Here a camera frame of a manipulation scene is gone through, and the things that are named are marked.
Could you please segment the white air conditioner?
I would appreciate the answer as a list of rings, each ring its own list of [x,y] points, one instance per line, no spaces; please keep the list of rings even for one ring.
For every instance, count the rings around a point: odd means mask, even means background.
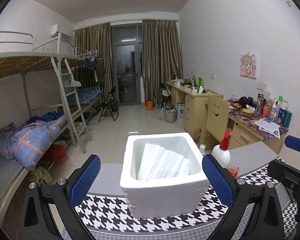
[[[63,39],[66,39],[68,40],[70,38],[69,35],[66,35],[65,33],[61,32],[61,29],[60,29],[60,25],[59,24],[55,24],[51,27],[51,37],[52,38],[55,38],[55,37],[58,37],[58,35],[61,34],[61,37]]]

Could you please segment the green bottle on desk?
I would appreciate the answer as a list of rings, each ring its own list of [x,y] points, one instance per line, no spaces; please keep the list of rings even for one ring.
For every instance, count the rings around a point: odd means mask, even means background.
[[[201,77],[198,78],[198,87],[199,88],[204,88],[204,81]]]

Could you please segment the white lotion pump bottle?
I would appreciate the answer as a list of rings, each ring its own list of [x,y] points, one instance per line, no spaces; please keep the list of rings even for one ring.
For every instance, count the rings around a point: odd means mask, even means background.
[[[224,137],[222,138],[220,144],[216,145],[212,149],[212,153],[211,153],[223,168],[227,168],[227,166],[230,164],[230,159],[231,159],[230,152],[229,152],[230,137],[231,137],[231,130],[226,129],[224,133]]]

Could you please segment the right brown curtain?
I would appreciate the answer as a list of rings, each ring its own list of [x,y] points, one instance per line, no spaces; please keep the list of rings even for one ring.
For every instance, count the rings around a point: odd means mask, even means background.
[[[142,71],[145,101],[153,101],[161,83],[183,78],[177,24],[172,20],[142,22]]]

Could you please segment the wooden smiley chair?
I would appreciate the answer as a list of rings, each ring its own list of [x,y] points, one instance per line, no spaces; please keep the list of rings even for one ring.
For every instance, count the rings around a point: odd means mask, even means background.
[[[208,96],[204,107],[204,123],[199,144],[212,149],[219,144],[228,127],[229,104],[217,97]]]

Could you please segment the white printed paper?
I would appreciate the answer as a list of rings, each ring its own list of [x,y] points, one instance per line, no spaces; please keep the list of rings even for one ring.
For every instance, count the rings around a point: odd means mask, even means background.
[[[264,131],[280,139],[280,126],[268,119],[260,119],[254,122],[258,126],[259,130]]]

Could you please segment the metal bunk bed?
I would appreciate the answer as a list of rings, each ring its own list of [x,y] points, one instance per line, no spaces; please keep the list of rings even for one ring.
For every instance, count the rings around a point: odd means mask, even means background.
[[[12,35],[14,40],[6,38]],[[63,113],[74,146],[86,152],[83,138],[91,139],[84,113],[100,99],[96,85],[84,87],[75,77],[77,70],[94,71],[100,59],[83,58],[83,49],[75,48],[61,34],[34,47],[28,33],[0,31],[0,127],[49,111]]]

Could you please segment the anime girl wall poster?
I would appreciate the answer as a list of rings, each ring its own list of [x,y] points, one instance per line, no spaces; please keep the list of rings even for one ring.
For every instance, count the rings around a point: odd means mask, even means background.
[[[246,53],[240,58],[240,71],[242,77],[256,78],[256,56],[255,54]]]

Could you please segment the black folding chair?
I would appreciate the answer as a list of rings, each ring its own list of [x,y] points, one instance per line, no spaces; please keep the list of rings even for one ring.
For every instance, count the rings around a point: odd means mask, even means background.
[[[102,117],[106,117],[107,113],[110,113],[110,116],[114,121],[116,121],[119,117],[119,107],[118,103],[115,100],[116,86],[114,86],[108,93],[106,99],[101,102],[101,114],[98,122],[101,121]]]

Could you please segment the orange stool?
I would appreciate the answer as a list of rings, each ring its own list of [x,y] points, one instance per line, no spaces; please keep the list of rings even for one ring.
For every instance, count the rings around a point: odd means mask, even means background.
[[[146,108],[148,111],[152,111],[153,110],[153,101],[147,101]]]

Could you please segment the light wooden desk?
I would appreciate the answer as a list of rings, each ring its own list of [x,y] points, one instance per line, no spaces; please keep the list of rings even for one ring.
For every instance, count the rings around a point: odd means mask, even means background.
[[[230,149],[261,141],[277,154],[282,150],[287,128],[279,127],[280,136],[277,138],[260,130],[255,124],[261,119],[260,116],[232,109],[230,102],[223,100],[222,94],[199,94],[171,82],[167,82],[166,86],[171,89],[173,105],[184,104],[184,129],[199,144],[213,148],[223,139],[225,131],[230,129]]]

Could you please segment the brown curtain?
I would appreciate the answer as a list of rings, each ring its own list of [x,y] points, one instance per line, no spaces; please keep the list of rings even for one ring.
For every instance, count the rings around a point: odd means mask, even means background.
[[[142,22],[142,71],[145,101],[153,101],[161,83],[183,78],[177,24],[172,20]]]
[[[83,58],[90,62],[100,59],[103,62],[103,79],[97,80],[102,87],[104,96],[110,92],[113,87],[112,74],[112,50],[111,50],[111,26],[110,23],[92,25],[74,32],[75,48],[83,49]]]

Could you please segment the red snack packet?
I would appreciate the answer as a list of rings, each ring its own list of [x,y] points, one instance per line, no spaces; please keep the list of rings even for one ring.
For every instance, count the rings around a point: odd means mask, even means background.
[[[229,170],[229,172],[232,174],[232,176],[234,178],[237,178],[238,172],[239,172],[239,167],[228,165],[227,169]]]

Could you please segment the white foam box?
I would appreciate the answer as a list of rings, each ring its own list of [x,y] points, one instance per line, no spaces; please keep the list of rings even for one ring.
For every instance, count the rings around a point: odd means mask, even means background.
[[[203,156],[189,133],[131,135],[120,186],[135,218],[159,218],[194,211],[209,181]]]

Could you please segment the white towel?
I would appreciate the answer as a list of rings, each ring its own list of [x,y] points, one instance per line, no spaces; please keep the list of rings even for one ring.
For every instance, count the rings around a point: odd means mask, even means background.
[[[190,161],[172,150],[146,143],[137,180],[156,180],[188,176]]]

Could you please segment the left brown curtain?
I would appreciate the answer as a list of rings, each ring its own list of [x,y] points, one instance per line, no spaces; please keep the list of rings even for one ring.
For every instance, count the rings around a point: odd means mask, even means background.
[[[111,50],[111,26],[110,23],[92,25],[74,32],[75,48],[83,49],[83,58],[90,62],[100,59],[103,62],[103,79],[97,80],[102,87],[104,96],[110,92],[113,87],[112,74],[112,50]]]

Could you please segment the glass balcony door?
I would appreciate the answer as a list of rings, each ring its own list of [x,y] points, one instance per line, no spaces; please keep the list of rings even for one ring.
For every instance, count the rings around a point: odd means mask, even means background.
[[[142,25],[111,27],[113,74],[120,105],[141,103]]]

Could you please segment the blue plaid quilt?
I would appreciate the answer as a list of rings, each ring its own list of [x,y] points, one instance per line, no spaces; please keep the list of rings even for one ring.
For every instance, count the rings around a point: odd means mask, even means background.
[[[65,124],[64,114],[57,114],[50,121],[35,120],[22,128],[11,122],[0,129],[0,157],[34,170]]]

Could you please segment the metal bucket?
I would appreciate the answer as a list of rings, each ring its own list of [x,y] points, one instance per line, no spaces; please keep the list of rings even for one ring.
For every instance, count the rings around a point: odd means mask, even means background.
[[[169,124],[174,123],[175,122],[175,112],[176,109],[174,107],[166,107],[164,108],[164,117],[165,117],[165,121]]]

